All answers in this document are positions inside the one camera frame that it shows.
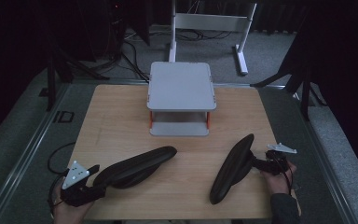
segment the dark background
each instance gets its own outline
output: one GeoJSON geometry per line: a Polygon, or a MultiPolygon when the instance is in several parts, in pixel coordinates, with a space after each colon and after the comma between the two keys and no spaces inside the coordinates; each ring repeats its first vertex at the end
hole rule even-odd
{"type": "MultiPolygon", "coordinates": [[[[153,11],[152,20],[164,21],[169,15],[161,14],[169,12],[166,9],[153,11]]],[[[307,21],[296,37],[300,46],[296,51],[316,50],[316,57],[310,57],[312,80],[319,84],[358,157],[358,1],[319,4],[307,21]]],[[[0,1],[0,123],[32,78],[47,66],[38,28],[27,1],[0,1]]]]}

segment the white shelf stand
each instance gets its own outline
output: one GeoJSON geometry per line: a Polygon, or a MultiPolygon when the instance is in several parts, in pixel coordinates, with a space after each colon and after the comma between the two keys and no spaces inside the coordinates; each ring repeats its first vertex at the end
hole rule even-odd
{"type": "Polygon", "coordinates": [[[240,44],[236,45],[236,54],[240,64],[241,74],[247,75],[248,68],[246,66],[243,49],[255,14],[256,5],[256,3],[250,4],[246,17],[200,15],[176,13],[176,0],[172,0],[172,39],[169,62],[174,63],[176,61],[176,29],[242,32],[240,44]]]}
{"type": "Polygon", "coordinates": [[[216,109],[207,63],[154,62],[147,95],[150,133],[155,136],[206,136],[216,109]]]}

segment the wooden tabletop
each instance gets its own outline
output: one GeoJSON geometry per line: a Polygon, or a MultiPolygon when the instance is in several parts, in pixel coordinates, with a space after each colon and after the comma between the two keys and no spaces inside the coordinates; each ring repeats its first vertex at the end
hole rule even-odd
{"type": "MultiPolygon", "coordinates": [[[[258,91],[214,88],[217,108],[205,137],[156,137],[149,133],[147,86],[98,86],[70,160],[101,170],[146,151],[173,146],[178,152],[130,189],[108,188],[87,219],[216,219],[270,217],[269,194],[253,168],[226,198],[211,205],[209,193],[228,152],[249,133],[251,150],[265,159],[276,144],[258,91]]],[[[89,178],[88,186],[96,175],[89,178]]]]}

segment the gray carpet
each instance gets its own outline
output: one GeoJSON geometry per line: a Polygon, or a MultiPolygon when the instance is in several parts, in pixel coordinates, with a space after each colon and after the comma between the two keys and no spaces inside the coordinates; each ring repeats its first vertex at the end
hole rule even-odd
{"type": "Polygon", "coordinates": [[[344,132],[328,107],[309,108],[310,124],[329,158],[337,182],[358,219],[358,160],[344,132]]]}
{"type": "MultiPolygon", "coordinates": [[[[208,63],[211,66],[214,83],[255,83],[278,71],[282,58],[294,37],[294,35],[287,34],[271,36],[260,33],[250,34],[245,46],[249,75],[245,77],[239,75],[233,56],[232,47],[240,39],[238,34],[232,34],[225,39],[206,41],[178,40],[176,61],[208,63]]],[[[168,60],[170,38],[166,35],[152,36],[150,47],[136,38],[129,39],[129,42],[136,46],[138,65],[144,72],[149,72],[152,62],[168,60]]],[[[130,59],[133,59],[134,54],[129,45],[126,44],[123,51],[130,59]]],[[[94,66],[101,63],[104,63],[103,59],[97,63],[87,63],[87,65],[94,66]]],[[[17,190],[8,195],[8,203],[0,208],[2,211],[0,223],[51,222],[46,198],[48,186],[54,179],[54,175],[47,170],[48,155],[55,148],[76,140],[96,84],[128,82],[129,79],[134,83],[142,82],[134,80],[139,78],[128,68],[129,65],[121,60],[113,67],[100,71],[103,75],[111,77],[109,81],[93,80],[74,69],[76,72],[74,84],[63,93],[62,101],[51,113],[45,111],[47,99],[37,96],[41,88],[46,87],[46,72],[35,78],[0,127],[0,190],[5,185],[10,171],[20,159],[21,153],[28,150],[30,140],[35,139],[34,132],[38,130],[41,120],[47,120],[44,125],[48,131],[39,136],[40,142],[33,142],[37,145],[37,151],[32,160],[29,160],[30,166],[24,175],[19,176],[20,181],[16,182],[17,190]],[[49,118],[54,117],[55,111],[75,112],[74,121],[52,123],[52,119],[49,118]]],[[[273,84],[284,85],[287,78],[284,77],[273,84]]],[[[260,90],[260,94],[277,141],[299,150],[298,155],[291,156],[290,160],[299,166],[296,173],[296,194],[302,208],[303,223],[342,223],[336,203],[331,196],[329,186],[324,182],[323,172],[317,162],[318,157],[315,155],[317,144],[313,143],[315,138],[310,132],[311,127],[298,112],[298,101],[284,91],[263,89],[260,90]]],[[[63,169],[66,166],[72,148],[64,149],[55,157],[56,167],[63,169]]],[[[352,205],[353,209],[358,211],[358,206],[352,205]]],[[[268,222],[268,220],[246,220],[246,223],[268,222]]]]}

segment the person's hand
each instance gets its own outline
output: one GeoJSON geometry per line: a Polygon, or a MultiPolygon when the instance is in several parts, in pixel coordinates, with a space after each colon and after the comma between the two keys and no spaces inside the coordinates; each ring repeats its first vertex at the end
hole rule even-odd
{"type": "MultiPolygon", "coordinates": [[[[296,171],[296,166],[292,164],[290,161],[287,162],[289,164],[289,170],[286,171],[286,175],[289,179],[290,185],[292,185],[292,175],[296,171]]],[[[287,180],[284,177],[284,174],[272,175],[268,172],[260,171],[261,175],[266,178],[269,193],[289,193],[289,187],[287,186],[287,180]]]]}
{"type": "Polygon", "coordinates": [[[71,206],[65,202],[60,203],[62,184],[57,185],[55,193],[57,202],[54,207],[54,223],[55,224],[78,224],[82,223],[87,212],[94,205],[94,202],[86,203],[78,207],[71,206]]]}

